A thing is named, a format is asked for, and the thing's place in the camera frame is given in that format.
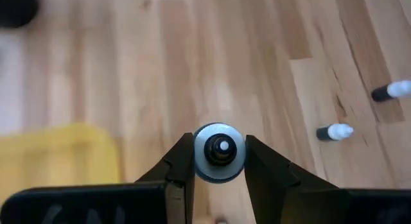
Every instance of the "wood grain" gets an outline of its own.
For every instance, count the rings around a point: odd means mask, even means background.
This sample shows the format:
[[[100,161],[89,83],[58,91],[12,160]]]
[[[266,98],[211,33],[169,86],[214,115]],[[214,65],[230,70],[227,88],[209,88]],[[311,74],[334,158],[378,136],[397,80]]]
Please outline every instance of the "wood grain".
[[[410,2],[42,0],[29,26],[0,30],[0,133],[92,123],[132,182],[184,132],[221,121],[338,186],[410,188],[411,101],[369,97],[411,77]],[[354,135],[319,142],[335,122]],[[30,164],[16,173],[41,181]],[[197,222],[255,222],[244,174],[196,184]]]

